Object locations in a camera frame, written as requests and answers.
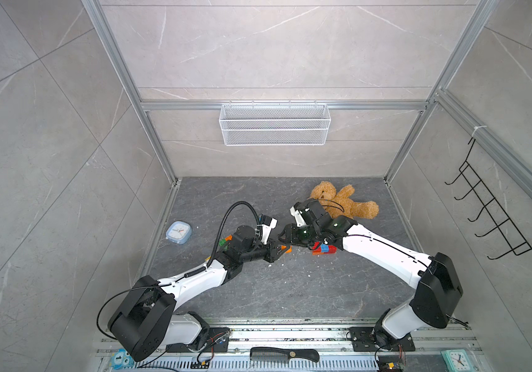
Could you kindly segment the red small lego brick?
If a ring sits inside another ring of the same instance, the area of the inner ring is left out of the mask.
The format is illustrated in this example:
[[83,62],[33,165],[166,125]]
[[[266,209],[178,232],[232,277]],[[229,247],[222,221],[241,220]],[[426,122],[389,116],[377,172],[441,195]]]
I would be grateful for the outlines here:
[[327,254],[323,254],[321,251],[320,251],[320,246],[323,245],[324,243],[321,243],[321,242],[317,242],[314,244],[313,248],[311,249],[312,251],[312,255],[315,255],[315,256],[319,256],[319,255],[327,255],[327,254],[335,254],[337,252],[337,248],[333,245],[328,245],[328,244],[325,244],[325,245],[328,245],[329,246],[329,252]]

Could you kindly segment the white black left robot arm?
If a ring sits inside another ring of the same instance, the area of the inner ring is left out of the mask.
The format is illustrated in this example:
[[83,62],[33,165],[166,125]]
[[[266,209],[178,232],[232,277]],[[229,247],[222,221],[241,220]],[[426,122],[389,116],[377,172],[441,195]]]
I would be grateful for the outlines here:
[[135,362],[144,361],[161,344],[201,350],[210,326],[195,312],[174,312],[194,297],[233,280],[247,262],[273,263],[289,248],[270,238],[277,220],[261,215],[257,227],[240,226],[217,244],[210,259],[191,271],[156,280],[140,278],[109,319],[108,328]]

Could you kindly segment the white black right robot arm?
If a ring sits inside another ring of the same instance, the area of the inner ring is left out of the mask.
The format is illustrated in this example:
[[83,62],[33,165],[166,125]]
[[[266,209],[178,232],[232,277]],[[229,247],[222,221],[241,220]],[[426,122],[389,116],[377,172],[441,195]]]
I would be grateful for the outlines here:
[[464,294],[450,257],[407,249],[344,215],[333,218],[315,199],[296,203],[290,213],[295,221],[278,235],[282,243],[335,246],[371,261],[414,288],[410,299],[387,310],[376,322],[371,338],[378,347],[388,350],[424,326],[439,330],[448,326]]

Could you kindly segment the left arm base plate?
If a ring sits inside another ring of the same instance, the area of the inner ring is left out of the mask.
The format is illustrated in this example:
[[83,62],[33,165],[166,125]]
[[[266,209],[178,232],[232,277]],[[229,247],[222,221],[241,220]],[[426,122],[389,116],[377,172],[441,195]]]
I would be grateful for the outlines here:
[[191,345],[176,343],[168,345],[168,353],[199,353],[207,347],[206,353],[213,350],[215,353],[225,353],[228,350],[231,329],[227,327],[211,328],[199,336],[199,341],[194,341]]

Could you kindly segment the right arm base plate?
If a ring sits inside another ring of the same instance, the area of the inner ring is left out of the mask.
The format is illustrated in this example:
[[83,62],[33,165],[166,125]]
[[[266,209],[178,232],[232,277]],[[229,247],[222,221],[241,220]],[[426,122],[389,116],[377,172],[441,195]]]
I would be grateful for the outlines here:
[[401,339],[394,339],[383,330],[376,331],[374,327],[350,327],[346,338],[351,342],[355,352],[415,351],[415,344],[410,333]]

